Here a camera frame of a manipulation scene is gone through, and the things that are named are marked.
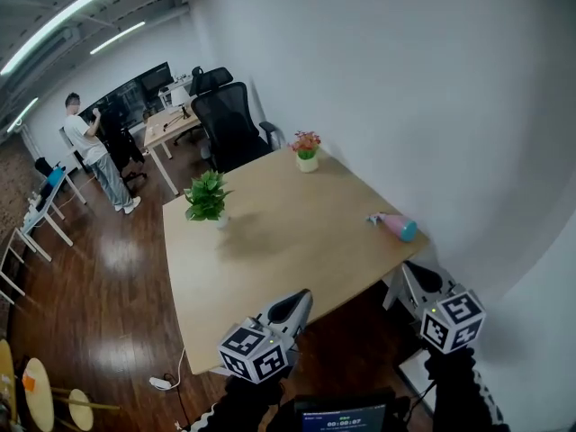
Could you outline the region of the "large black wall screen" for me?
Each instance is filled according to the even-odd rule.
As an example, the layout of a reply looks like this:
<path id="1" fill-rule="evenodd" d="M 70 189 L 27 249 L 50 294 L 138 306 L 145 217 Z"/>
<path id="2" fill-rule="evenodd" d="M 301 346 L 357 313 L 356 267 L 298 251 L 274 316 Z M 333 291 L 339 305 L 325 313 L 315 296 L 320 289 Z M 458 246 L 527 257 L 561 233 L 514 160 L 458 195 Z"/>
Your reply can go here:
<path id="1" fill-rule="evenodd" d="M 159 94 L 160 90 L 167 86 L 160 88 L 156 94 L 152 94 L 142 87 L 140 75 L 105 94 L 95 103 L 86 106 L 80 112 L 80 116 L 90 122 L 94 118 L 92 114 L 94 108 L 100 112 L 104 109 L 111 109 L 120 125 L 129 128 L 143 121 L 144 112 L 162 110 L 164 106 Z"/>

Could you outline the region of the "person's left forearm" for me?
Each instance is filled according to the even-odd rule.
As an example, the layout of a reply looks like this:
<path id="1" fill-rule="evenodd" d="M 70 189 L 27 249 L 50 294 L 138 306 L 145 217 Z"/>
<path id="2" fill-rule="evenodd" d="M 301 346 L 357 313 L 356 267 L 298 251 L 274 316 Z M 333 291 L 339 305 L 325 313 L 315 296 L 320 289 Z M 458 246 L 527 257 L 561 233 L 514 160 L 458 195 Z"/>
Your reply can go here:
<path id="1" fill-rule="evenodd" d="M 258 432 L 269 408 L 280 403 L 284 395 L 282 380 L 287 374 L 287 370 L 282 370 L 261 383 L 231 375 L 224 395 L 178 432 Z"/>

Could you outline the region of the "black chest-mounted screen device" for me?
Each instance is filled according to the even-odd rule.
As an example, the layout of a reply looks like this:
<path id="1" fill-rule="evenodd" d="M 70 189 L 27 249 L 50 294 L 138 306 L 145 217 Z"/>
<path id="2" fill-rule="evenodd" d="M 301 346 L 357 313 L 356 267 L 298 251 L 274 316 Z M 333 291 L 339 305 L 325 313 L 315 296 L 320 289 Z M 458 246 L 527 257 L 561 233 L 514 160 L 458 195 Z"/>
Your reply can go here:
<path id="1" fill-rule="evenodd" d="M 392 391 L 337 397 L 301 396 L 294 400 L 299 432 L 383 432 Z"/>

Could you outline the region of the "long ceiling tube light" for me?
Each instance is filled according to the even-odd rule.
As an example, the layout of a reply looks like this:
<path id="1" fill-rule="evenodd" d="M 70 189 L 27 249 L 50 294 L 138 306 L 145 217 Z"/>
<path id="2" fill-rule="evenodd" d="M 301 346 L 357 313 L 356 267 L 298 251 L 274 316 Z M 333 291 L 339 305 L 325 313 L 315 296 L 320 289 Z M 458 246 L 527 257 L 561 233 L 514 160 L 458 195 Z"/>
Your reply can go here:
<path id="1" fill-rule="evenodd" d="M 10 123 L 7 133 L 13 132 L 17 127 L 21 126 L 23 123 L 23 117 L 28 113 L 28 111 L 38 102 L 39 98 L 34 97 L 16 116 L 16 118 Z"/>
<path id="2" fill-rule="evenodd" d="M 3 65 L 0 76 L 11 74 L 61 24 L 94 0 L 75 0 L 45 22 Z"/>
<path id="3" fill-rule="evenodd" d="M 135 32 L 136 30 L 144 27 L 146 25 L 145 21 L 142 22 L 138 22 L 134 25 L 132 25 L 131 27 L 129 27 L 128 29 L 121 31 L 119 33 L 117 33 L 116 35 L 114 35 L 113 37 L 111 37 L 110 39 L 106 40 L 105 42 L 101 43 L 100 45 L 98 45 L 97 47 L 93 48 L 89 54 L 91 56 L 95 55 L 96 53 L 99 53 L 102 50 L 105 50 L 107 47 L 109 47 L 110 45 L 114 44 L 116 41 L 121 40 L 123 37 L 126 37 L 130 34 L 132 34 L 133 32 Z"/>

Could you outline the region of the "black computer monitor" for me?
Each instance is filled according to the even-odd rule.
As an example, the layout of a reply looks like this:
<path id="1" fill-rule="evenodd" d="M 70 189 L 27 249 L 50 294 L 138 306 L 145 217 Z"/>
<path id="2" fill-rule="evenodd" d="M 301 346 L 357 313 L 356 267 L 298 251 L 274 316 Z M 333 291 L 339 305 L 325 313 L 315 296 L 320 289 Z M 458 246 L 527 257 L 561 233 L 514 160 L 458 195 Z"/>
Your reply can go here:
<path id="1" fill-rule="evenodd" d="M 164 62 L 139 76 L 142 87 L 152 94 L 156 94 L 160 88 L 168 86 L 174 82 L 170 67 Z"/>

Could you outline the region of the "pink and teal spray bottle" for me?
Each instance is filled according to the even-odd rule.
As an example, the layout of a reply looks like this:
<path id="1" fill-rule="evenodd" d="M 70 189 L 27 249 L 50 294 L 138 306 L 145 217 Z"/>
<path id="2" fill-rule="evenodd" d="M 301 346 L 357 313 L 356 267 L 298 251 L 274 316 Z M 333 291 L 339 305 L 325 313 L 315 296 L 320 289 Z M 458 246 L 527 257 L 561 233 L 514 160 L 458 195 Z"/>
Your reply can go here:
<path id="1" fill-rule="evenodd" d="M 374 226 L 379 223 L 387 227 L 399 240 L 411 242 L 418 232 L 417 223 L 400 214 L 377 212 L 366 217 Z"/>

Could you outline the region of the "black chair with dark clothes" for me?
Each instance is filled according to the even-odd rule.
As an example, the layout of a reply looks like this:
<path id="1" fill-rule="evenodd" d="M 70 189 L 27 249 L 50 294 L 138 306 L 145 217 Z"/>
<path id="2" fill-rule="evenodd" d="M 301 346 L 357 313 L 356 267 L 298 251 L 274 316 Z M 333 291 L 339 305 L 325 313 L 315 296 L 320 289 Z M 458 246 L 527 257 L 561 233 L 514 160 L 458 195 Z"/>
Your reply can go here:
<path id="1" fill-rule="evenodd" d="M 135 139 L 127 128 L 120 125 L 113 116 L 111 109 L 104 109 L 101 112 L 100 135 L 120 173 L 121 180 L 129 193 L 134 194 L 128 183 L 139 177 L 144 180 L 148 179 L 148 175 L 143 171 L 127 171 L 131 163 L 141 166 L 145 163 L 143 153 L 137 146 Z"/>

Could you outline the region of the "large round wooden stool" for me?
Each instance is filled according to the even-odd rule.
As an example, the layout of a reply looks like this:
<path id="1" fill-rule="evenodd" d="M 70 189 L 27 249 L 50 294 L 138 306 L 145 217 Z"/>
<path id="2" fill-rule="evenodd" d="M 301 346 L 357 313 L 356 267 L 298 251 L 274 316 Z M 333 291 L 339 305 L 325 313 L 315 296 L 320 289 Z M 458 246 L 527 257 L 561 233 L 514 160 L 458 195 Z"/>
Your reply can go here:
<path id="1" fill-rule="evenodd" d="M 31 418 L 41 432 L 52 432 L 55 423 L 50 380 L 43 363 L 31 358 L 25 366 L 22 382 Z"/>

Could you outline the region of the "small round wooden stool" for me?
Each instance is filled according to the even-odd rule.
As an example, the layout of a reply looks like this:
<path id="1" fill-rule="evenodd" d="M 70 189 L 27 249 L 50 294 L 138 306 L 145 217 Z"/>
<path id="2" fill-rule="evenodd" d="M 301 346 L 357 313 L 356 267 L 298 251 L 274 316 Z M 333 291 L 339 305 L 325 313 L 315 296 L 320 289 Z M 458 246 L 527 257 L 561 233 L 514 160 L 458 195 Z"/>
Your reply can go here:
<path id="1" fill-rule="evenodd" d="M 94 427 L 94 410 L 118 411 L 120 406 L 95 403 L 88 399 L 87 395 L 79 390 L 73 389 L 67 398 L 68 410 L 74 424 L 82 432 L 90 432 Z"/>

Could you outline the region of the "white frame side table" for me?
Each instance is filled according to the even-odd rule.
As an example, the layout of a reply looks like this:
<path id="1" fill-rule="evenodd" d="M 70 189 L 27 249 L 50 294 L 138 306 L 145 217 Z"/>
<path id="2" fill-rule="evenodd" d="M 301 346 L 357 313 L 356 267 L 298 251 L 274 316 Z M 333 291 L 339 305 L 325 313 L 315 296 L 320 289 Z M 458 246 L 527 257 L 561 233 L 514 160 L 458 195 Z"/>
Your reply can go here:
<path id="1" fill-rule="evenodd" d="M 0 302 L 13 307 L 52 256 L 33 238 L 35 228 L 14 228 L 0 243 Z"/>

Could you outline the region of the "black mesh office chair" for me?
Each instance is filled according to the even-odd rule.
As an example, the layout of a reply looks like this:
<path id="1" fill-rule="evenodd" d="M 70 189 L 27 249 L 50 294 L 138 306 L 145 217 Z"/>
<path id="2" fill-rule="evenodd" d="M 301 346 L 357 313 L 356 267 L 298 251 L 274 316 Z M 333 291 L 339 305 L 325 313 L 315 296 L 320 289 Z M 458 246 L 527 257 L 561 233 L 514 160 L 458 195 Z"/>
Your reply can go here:
<path id="1" fill-rule="evenodd" d="M 273 151 L 275 126 L 268 121 L 254 124 L 244 83 L 200 94 L 192 100 L 192 109 L 208 136 L 212 169 L 228 173 Z"/>

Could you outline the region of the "red flowers in white pot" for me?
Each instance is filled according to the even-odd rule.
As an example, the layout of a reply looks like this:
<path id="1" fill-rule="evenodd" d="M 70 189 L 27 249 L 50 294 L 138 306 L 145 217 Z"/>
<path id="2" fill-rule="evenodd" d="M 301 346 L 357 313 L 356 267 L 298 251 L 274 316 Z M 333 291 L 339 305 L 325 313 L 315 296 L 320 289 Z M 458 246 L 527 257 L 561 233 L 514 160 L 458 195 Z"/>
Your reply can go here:
<path id="1" fill-rule="evenodd" d="M 320 136 L 314 131 L 297 131 L 294 142 L 289 145 L 296 156 L 296 165 L 303 173 L 312 173 L 319 168 L 317 157 Z"/>

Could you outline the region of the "black headrest office chair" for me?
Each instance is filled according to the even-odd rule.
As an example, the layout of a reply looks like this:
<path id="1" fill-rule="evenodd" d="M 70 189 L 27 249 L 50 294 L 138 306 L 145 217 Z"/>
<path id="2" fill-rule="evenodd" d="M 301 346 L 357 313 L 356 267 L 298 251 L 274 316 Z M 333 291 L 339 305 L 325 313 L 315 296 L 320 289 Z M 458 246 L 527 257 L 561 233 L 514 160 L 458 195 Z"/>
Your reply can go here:
<path id="1" fill-rule="evenodd" d="M 205 153 L 212 150 L 218 141 L 218 132 L 230 121 L 232 106 L 226 102 L 223 87 L 232 83 L 233 76 L 225 67 L 204 71 L 200 66 L 192 71 L 192 80 L 187 90 L 190 103 L 188 113 L 194 113 L 200 120 L 206 143 L 202 146 Z"/>

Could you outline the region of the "white narrow desk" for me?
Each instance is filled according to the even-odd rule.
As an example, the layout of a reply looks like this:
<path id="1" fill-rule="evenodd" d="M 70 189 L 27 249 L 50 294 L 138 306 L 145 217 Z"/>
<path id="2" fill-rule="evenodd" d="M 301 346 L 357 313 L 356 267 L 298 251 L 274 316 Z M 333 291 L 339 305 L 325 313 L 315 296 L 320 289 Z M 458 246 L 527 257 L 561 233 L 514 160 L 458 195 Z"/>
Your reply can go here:
<path id="1" fill-rule="evenodd" d="M 24 216 L 22 226 L 17 229 L 17 233 L 21 235 L 26 245 L 35 253 L 40 254 L 48 262 L 52 260 L 51 256 L 32 238 L 32 232 L 39 227 L 41 223 L 48 223 L 69 247 L 74 245 L 71 238 L 60 228 L 50 215 L 50 212 L 54 212 L 63 221 L 66 219 L 64 214 L 61 212 L 61 209 L 54 203 L 55 198 L 59 193 L 59 189 L 64 183 L 66 183 L 73 191 L 74 195 L 72 196 L 72 199 L 77 198 L 82 204 L 86 204 L 85 197 L 81 194 L 80 190 L 73 183 L 66 171 L 65 177 L 59 181 L 59 184 L 56 187 L 51 187 L 45 180 L 41 190 L 47 189 L 48 192 L 46 195 L 40 193 L 36 198 L 29 200 L 29 210 Z"/>

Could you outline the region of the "green plant in white pot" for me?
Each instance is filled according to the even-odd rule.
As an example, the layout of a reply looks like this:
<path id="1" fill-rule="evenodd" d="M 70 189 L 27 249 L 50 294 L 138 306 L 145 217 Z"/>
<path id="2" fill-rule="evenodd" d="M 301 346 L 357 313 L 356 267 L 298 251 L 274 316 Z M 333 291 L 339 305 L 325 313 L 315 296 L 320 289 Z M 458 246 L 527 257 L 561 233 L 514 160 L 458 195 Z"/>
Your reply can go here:
<path id="1" fill-rule="evenodd" d="M 218 230 L 222 230 L 229 222 L 226 213 L 226 197 L 232 193 L 226 190 L 224 174 L 207 170 L 199 178 L 192 180 L 192 185 L 184 189 L 184 198 L 189 206 L 185 211 L 188 221 L 209 221 Z"/>

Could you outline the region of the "wooden desk white legs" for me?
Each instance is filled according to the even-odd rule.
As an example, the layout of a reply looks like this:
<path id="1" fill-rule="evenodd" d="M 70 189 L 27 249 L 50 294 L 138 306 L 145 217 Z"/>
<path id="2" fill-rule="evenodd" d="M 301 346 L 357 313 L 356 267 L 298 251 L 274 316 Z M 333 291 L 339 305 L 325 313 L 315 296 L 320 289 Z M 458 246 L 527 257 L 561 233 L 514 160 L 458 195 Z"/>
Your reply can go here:
<path id="1" fill-rule="evenodd" d="M 175 139 L 182 133 L 197 128 L 200 125 L 200 120 L 193 112 L 190 113 L 189 117 L 185 118 L 181 112 L 170 112 L 168 109 L 148 117 L 146 122 L 144 147 L 151 155 L 152 160 L 156 164 L 157 169 L 163 176 L 173 195 L 179 195 L 179 191 L 160 160 L 158 153 L 156 152 L 156 147 L 161 147 L 165 151 L 167 157 L 171 159 L 172 154 L 167 147 L 167 142 L 171 139 Z"/>

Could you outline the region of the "person's right forearm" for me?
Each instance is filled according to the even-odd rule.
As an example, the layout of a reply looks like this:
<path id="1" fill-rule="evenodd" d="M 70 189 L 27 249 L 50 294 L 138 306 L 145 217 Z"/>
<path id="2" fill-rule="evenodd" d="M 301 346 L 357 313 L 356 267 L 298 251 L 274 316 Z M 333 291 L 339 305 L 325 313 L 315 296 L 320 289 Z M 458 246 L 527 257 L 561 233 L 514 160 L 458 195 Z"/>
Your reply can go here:
<path id="1" fill-rule="evenodd" d="M 425 362 L 436 383 L 433 432 L 511 432 L 500 408 L 475 370 L 474 350 L 443 354 L 431 347 Z"/>

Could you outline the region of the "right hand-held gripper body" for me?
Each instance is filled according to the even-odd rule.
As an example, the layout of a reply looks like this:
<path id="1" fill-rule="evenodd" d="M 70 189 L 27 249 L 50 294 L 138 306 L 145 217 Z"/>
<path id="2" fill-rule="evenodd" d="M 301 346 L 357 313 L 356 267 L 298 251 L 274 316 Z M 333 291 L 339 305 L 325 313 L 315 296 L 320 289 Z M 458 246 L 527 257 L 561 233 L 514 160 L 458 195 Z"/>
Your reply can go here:
<path id="1" fill-rule="evenodd" d="M 450 354 L 478 338 L 485 318 L 475 292 L 464 290 L 424 309 L 420 335 L 433 348 Z"/>

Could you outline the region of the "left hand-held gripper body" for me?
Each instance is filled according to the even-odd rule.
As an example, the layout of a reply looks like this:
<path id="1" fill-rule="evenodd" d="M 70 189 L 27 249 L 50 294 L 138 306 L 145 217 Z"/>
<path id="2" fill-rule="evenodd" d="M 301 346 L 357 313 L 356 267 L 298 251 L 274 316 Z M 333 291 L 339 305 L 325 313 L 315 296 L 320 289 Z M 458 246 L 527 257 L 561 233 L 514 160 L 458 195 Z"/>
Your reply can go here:
<path id="1" fill-rule="evenodd" d="M 218 345 L 218 352 L 231 375 L 254 384 L 291 371 L 298 361 L 293 337 L 253 318 L 234 324 Z"/>

